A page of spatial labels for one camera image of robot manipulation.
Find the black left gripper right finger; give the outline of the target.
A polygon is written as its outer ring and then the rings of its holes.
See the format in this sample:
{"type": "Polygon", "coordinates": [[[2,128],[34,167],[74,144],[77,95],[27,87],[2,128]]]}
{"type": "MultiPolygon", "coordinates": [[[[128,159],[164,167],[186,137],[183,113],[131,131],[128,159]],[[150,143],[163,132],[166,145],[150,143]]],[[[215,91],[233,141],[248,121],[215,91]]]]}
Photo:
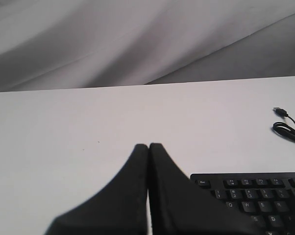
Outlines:
{"type": "Polygon", "coordinates": [[[160,143],[149,146],[149,204],[155,235],[262,235],[247,215],[193,183],[160,143]]]}

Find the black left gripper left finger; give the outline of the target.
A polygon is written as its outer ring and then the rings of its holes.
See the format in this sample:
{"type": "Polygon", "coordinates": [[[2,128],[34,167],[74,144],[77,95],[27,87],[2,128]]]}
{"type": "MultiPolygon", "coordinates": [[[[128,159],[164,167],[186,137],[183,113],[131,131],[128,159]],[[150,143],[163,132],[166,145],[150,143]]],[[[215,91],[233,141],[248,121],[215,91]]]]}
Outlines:
{"type": "Polygon", "coordinates": [[[148,147],[135,145],[117,175],[96,195],[56,217],[48,235],[145,235],[148,147]]]}

